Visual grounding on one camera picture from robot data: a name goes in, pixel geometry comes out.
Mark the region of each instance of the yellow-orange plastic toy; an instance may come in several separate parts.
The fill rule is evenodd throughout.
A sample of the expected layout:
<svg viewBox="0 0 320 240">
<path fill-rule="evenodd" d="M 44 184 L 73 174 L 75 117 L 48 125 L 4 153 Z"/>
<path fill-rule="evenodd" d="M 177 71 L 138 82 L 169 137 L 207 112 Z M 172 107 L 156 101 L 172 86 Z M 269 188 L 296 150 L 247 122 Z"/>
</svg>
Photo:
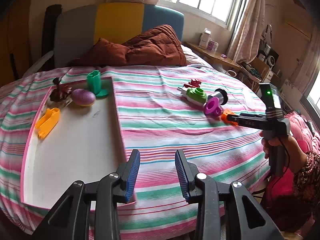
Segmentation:
<svg viewBox="0 0 320 240">
<path fill-rule="evenodd" d="M 232 125 L 238 125 L 237 122 L 231 122 L 227 120 L 227 115 L 228 114 L 235 114 L 234 112 L 232 112 L 230 109 L 226 109 L 223 111 L 223 114 L 221 115 L 221 119 L 225 122 L 225 123 L 231 123 Z"/>
<path fill-rule="evenodd" d="M 59 108 L 47 108 L 44 116 L 42 116 L 38 122 L 36 122 L 35 128 L 39 129 L 38 136 L 40 139 L 44 139 L 52 128 L 57 124 L 60 119 Z"/>
</svg>

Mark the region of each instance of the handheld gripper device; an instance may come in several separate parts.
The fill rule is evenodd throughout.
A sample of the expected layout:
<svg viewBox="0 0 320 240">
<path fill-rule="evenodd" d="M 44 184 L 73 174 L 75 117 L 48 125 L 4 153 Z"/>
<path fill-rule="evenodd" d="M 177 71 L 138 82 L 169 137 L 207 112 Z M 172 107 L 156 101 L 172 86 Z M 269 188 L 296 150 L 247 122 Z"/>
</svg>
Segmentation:
<svg viewBox="0 0 320 240">
<path fill-rule="evenodd" d="M 132 150 L 126 163 L 100 181 L 77 180 L 50 209 L 31 236 L 32 240 L 87 240 L 89 213 L 96 201 L 95 240 L 120 240 L 117 203 L 128 203 L 140 167 L 140 152 Z"/>
<path fill-rule="evenodd" d="M 269 83 L 260 83 L 262 101 L 266 105 L 266 115 L 261 114 L 228 114 L 227 120 L 240 126 L 263 130 L 266 141 L 274 137 L 287 137 L 290 134 L 290 121 L 284 118 L 277 88 Z M 284 173 L 286 153 L 283 146 L 270 146 L 270 172 L 278 177 Z"/>
<path fill-rule="evenodd" d="M 283 240 L 279 229 L 240 181 L 225 184 L 200 173 L 187 162 L 182 150 L 175 153 L 182 196 L 198 203 L 194 240 L 220 240 L 219 201 L 224 202 L 227 240 Z"/>
</svg>

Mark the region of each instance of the purple egg toy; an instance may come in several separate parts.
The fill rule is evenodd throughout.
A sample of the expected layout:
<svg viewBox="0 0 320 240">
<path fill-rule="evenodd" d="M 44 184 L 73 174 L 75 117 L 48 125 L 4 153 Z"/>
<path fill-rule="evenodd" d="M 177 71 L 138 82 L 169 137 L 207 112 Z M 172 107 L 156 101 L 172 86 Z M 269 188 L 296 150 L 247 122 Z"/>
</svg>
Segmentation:
<svg viewBox="0 0 320 240">
<path fill-rule="evenodd" d="M 73 90 L 71 98 L 79 106 L 92 106 L 96 100 L 95 94 L 85 89 Z"/>
</svg>

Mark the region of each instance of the wooden table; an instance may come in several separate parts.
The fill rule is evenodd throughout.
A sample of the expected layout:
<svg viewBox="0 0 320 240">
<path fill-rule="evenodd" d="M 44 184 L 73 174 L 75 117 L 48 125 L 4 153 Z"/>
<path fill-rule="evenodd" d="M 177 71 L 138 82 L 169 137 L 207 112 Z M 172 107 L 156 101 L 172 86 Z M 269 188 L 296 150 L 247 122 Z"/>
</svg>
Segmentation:
<svg viewBox="0 0 320 240">
<path fill-rule="evenodd" d="M 216 51 L 209 51 L 206 49 L 201 49 L 198 47 L 198 45 L 187 42 L 187 41 L 184 42 L 184 45 L 186 45 L 187 47 L 189 47 L 190 49 L 192 49 L 194 51 L 197 51 L 202 56 L 207 57 L 209 59 L 209 61 L 211 61 L 212 63 L 222 64 L 223 66 L 233 67 L 238 70 L 243 69 L 243 67 L 240 66 L 238 63 L 236 63 L 234 60 L 231 60 L 230 58 L 223 58 L 221 56 L 221 53 L 218 53 Z"/>
</svg>

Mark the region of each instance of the floral sleeve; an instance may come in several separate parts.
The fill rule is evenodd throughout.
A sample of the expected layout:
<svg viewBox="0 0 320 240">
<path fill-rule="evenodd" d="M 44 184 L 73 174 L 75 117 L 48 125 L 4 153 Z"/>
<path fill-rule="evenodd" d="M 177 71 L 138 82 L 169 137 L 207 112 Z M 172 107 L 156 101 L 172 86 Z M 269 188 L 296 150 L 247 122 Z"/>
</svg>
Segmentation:
<svg viewBox="0 0 320 240">
<path fill-rule="evenodd" d="M 316 207 L 320 201 L 320 155 L 306 152 L 307 160 L 300 171 L 294 174 L 294 193 Z"/>
</svg>

